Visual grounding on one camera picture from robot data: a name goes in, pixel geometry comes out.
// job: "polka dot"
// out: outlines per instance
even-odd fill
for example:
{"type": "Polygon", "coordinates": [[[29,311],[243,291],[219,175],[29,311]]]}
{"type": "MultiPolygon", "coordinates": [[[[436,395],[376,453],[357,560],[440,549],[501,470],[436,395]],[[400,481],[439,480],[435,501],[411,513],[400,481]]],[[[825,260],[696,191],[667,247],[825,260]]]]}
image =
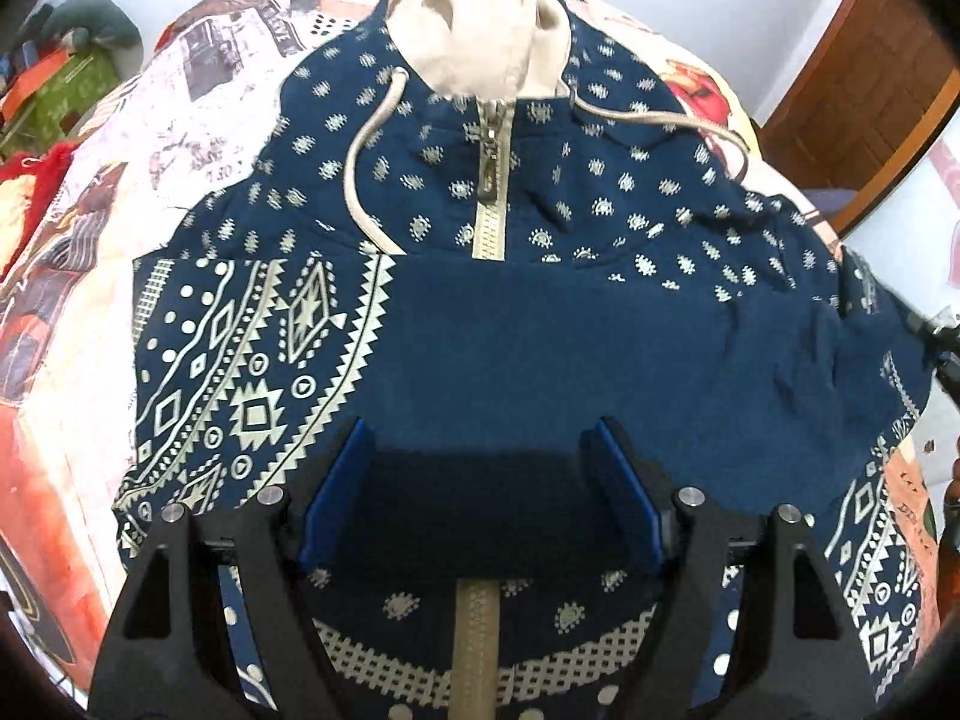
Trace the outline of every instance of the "polka dot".
{"type": "Polygon", "coordinates": [[[607,685],[606,688],[600,688],[600,692],[597,693],[597,704],[603,704],[604,707],[608,707],[613,703],[613,699],[616,698],[619,690],[618,685],[607,685]]]}
{"type": "Polygon", "coordinates": [[[720,653],[713,662],[713,673],[718,677],[723,677],[727,673],[728,666],[730,666],[730,654],[720,653]]]}

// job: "metal bolt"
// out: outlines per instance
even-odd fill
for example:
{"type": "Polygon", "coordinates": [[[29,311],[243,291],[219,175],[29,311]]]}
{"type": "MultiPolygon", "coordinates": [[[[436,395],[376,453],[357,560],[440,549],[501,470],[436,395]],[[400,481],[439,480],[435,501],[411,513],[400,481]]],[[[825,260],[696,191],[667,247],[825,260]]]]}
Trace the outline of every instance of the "metal bolt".
{"type": "Polygon", "coordinates": [[[256,493],[256,499],[264,506],[272,506],[283,500],[283,490],[275,485],[270,485],[269,488],[261,488],[260,492],[256,493]]]}
{"type": "Polygon", "coordinates": [[[184,509],[184,504],[181,503],[167,504],[160,511],[160,516],[163,517],[164,522],[176,522],[184,514],[186,514],[186,509],[184,509]]]}
{"type": "Polygon", "coordinates": [[[803,519],[803,514],[800,514],[800,510],[792,503],[781,504],[776,509],[776,513],[779,514],[780,519],[789,522],[791,525],[796,525],[803,519]]]}
{"type": "Polygon", "coordinates": [[[707,500],[707,496],[699,488],[683,488],[677,497],[680,498],[680,503],[688,506],[701,506],[707,500]]]}

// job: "bedsheet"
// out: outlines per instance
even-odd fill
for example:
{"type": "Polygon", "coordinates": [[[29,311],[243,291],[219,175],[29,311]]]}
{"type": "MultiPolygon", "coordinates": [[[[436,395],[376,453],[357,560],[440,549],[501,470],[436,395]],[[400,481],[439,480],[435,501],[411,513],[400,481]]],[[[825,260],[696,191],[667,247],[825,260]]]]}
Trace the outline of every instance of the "bedsheet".
{"type": "MultiPolygon", "coordinates": [[[[134,457],[131,332],[143,318],[133,314],[133,260],[164,245],[210,191],[250,174],[282,81],[376,1],[204,0],[176,19],[168,45],[80,132],[59,194],[0,287],[0,567],[21,588],[32,641],[80,688],[125,576],[110,507],[134,457]]],[[[742,135],[751,188],[790,196],[840,256],[832,228],[762,162],[749,117],[716,71],[608,4],[568,4],[640,56],[691,113],[742,135]]],[[[890,493],[913,517],[904,533],[926,589],[935,549],[917,525],[925,497],[890,493]]],[[[935,629],[925,621],[920,646],[935,629]]]]}

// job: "brown wooden door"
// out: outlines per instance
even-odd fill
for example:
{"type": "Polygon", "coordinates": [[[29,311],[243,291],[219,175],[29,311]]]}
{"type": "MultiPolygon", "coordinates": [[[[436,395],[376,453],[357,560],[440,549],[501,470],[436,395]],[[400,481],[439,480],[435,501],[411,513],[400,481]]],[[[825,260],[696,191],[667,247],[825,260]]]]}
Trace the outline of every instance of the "brown wooden door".
{"type": "Polygon", "coordinates": [[[760,132],[800,189],[860,190],[920,122],[953,68],[916,0],[844,0],[760,132]]]}

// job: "drawstring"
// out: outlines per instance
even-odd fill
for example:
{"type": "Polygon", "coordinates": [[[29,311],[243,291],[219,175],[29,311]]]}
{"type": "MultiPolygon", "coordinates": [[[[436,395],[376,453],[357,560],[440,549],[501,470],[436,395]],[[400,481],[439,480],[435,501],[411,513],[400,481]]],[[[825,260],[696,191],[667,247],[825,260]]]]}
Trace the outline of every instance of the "drawstring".
{"type": "Polygon", "coordinates": [[[608,111],[606,108],[598,108],[596,105],[590,105],[581,100],[576,92],[573,93],[573,103],[579,108],[583,108],[587,113],[594,116],[610,119],[612,122],[627,122],[628,124],[661,124],[665,127],[686,127],[687,129],[702,129],[712,135],[723,138],[725,141],[733,143],[743,155],[743,165],[733,180],[738,184],[743,181],[747,175],[747,167],[750,161],[750,148],[746,141],[739,134],[731,129],[722,127],[720,124],[708,122],[706,119],[698,119],[695,116],[688,116],[683,113],[670,113],[668,111],[608,111]]]}
{"type": "Polygon", "coordinates": [[[357,155],[370,136],[373,135],[373,132],[394,114],[397,105],[400,105],[400,100],[403,98],[403,90],[406,88],[409,77],[410,74],[405,69],[394,69],[390,75],[390,88],[387,90],[386,97],[383,98],[376,111],[373,111],[373,115],[366,120],[363,127],[360,127],[359,132],[353,137],[350,148],[347,149],[347,160],[346,165],[344,165],[344,199],[347,201],[347,210],[350,212],[350,216],[360,228],[360,231],[367,236],[368,240],[378,250],[390,255],[403,254],[404,251],[377,226],[373,217],[364,211],[360,204],[356,181],[357,155]]]}
{"type": "MultiPolygon", "coordinates": [[[[403,98],[403,90],[406,88],[409,77],[410,74],[408,74],[405,69],[394,69],[390,76],[390,88],[387,90],[386,97],[383,98],[382,103],[378,105],[376,111],[373,111],[373,115],[364,122],[363,127],[360,127],[360,130],[354,136],[350,143],[350,148],[347,149],[347,164],[344,165],[344,199],[347,201],[347,210],[350,216],[353,218],[357,227],[360,228],[360,231],[367,236],[368,240],[375,245],[378,250],[390,255],[398,255],[405,252],[391,240],[390,236],[377,226],[377,223],[373,221],[373,217],[364,211],[363,206],[360,204],[356,184],[357,156],[360,153],[360,149],[363,148],[364,144],[371,135],[373,135],[373,132],[375,132],[383,122],[390,119],[397,109],[397,105],[400,105],[400,100],[403,98]]],[[[589,114],[599,116],[602,119],[610,119],[613,122],[659,124],[663,127],[670,127],[672,125],[672,127],[686,127],[688,129],[700,129],[709,132],[712,135],[716,135],[733,143],[733,146],[736,146],[740,153],[743,154],[743,166],[733,180],[740,183],[743,177],[747,175],[750,155],[750,149],[747,147],[747,143],[745,143],[743,138],[736,132],[726,127],[720,127],[720,124],[714,124],[705,119],[698,119],[695,116],[688,116],[682,113],[670,113],[668,111],[610,111],[606,108],[598,108],[596,105],[586,103],[584,100],[581,100],[576,93],[573,94],[573,103],[589,114]]]]}

